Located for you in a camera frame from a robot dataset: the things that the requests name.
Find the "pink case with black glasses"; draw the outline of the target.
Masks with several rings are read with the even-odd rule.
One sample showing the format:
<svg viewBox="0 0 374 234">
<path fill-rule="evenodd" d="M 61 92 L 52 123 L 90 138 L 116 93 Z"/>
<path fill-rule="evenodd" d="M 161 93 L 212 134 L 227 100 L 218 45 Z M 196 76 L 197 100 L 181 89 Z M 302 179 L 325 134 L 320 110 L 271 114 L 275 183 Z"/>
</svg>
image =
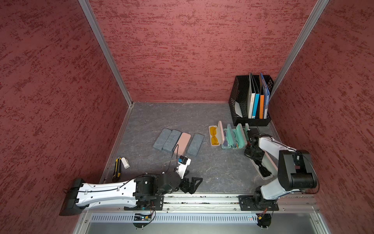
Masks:
<svg viewBox="0 0 374 234">
<path fill-rule="evenodd" d="M 260 167 L 258 166 L 258 164 L 254 160 L 251 160 L 251 162 L 262 180 L 272 180 L 278 177 L 277 165 L 274 163 L 273 159 L 268 153 L 264 154 L 261 165 L 270 172 L 270 175 L 264 176 L 260 172 Z"/>
</svg>

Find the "case with clear yellow glasses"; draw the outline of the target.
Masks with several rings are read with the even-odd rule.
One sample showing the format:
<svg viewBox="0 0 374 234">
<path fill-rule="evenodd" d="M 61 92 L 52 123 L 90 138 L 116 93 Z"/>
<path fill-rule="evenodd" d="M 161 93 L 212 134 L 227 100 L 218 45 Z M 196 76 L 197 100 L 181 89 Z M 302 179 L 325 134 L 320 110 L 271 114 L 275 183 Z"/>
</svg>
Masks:
<svg viewBox="0 0 374 234">
<path fill-rule="evenodd" d="M 187 150 L 187 155 L 196 157 L 200 151 L 203 141 L 204 136 L 202 134 L 195 134 Z"/>
</svg>

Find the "pink case with tortoise sunglasses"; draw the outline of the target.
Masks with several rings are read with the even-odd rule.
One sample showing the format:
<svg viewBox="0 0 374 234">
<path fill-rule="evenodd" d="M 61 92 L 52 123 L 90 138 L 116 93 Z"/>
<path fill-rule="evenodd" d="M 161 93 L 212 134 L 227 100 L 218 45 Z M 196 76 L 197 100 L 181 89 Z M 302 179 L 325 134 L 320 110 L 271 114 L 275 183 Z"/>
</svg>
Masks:
<svg viewBox="0 0 374 234">
<path fill-rule="evenodd" d="M 185 154 L 186 147 L 188 146 L 191 139 L 191 135 L 188 133 L 182 133 L 177 141 L 174 149 L 174 153 L 177 156 L 182 156 Z"/>
</svg>

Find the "grey case with black glasses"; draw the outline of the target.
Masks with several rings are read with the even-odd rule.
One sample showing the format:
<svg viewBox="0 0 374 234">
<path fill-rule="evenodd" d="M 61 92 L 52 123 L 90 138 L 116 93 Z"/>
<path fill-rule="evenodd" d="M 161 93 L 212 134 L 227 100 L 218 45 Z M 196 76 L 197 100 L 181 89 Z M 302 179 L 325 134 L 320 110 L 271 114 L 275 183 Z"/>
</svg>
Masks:
<svg viewBox="0 0 374 234">
<path fill-rule="evenodd" d="M 165 152 L 173 152 L 179 138 L 181 136 L 181 132 L 178 130 L 172 130 L 171 134 L 167 138 L 165 144 L 162 147 L 162 150 Z"/>
</svg>

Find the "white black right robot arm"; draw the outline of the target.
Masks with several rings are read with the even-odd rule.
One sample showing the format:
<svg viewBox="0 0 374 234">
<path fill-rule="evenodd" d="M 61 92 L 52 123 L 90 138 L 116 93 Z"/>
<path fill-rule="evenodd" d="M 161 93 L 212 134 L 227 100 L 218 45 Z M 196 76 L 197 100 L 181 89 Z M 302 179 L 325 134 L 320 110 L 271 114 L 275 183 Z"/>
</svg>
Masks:
<svg viewBox="0 0 374 234">
<path fill-rule="evenodd" d="M 249 143 L 244 155 L 250 158 L 263 178 L 274 176 L 275 179 L 257 187 L 251 196 L 240 196 L 242 211 L 278 211 L 279 198 L 319 188 L 308 151 L 284 145 L 256 128 L 248 130 L 247 136 Z"/>
</svg>

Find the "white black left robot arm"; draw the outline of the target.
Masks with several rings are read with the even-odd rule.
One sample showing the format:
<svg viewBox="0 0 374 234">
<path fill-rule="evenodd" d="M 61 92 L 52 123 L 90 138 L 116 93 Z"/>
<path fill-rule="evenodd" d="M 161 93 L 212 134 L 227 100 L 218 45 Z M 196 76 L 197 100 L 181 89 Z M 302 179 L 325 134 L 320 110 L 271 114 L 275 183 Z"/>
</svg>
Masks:
<svg viewBox="0 0 374 234">
<path fill-rule="evenodd" d="M 79 215 L 86 209 L 99 206 L 160 211 L 164 195 L 178 191 L 192 195 L 202 182 L 200 177 L 181 179 L 176 172 L 141 174 L 128 181 L 108 184 L 91 184 L 77 178 L 66 191 L 59 215 Z"/>
</svg>

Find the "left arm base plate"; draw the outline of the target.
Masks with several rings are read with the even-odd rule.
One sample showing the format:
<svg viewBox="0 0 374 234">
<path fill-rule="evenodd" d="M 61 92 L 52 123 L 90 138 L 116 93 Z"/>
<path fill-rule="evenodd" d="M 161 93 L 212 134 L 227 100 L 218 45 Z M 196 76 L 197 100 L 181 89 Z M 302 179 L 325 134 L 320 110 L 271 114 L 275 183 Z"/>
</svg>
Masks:
<svg viewBox="0 0 374 234">
<path fill-rule="evenodd" d="M 164 197 L 163 196 L 145 196 L 139 198 L 134 207 L 124 206 L 123 210 L 125 211 L 161 211 L 163 209 Z"/>
</svg>

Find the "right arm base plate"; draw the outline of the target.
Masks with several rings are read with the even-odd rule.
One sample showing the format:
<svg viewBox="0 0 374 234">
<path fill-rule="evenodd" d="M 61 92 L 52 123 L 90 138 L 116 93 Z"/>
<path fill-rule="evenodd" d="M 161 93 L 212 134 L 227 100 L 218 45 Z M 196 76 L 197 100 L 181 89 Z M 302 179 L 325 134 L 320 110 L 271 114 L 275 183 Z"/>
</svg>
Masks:
<svg viewBox="0 0 374 234">
<path fill-rule="evenodd" d="M 238 196 L 241 211 L 278 211 L 277 200 L 265 200 L 261 196 Z"/>
</svg>

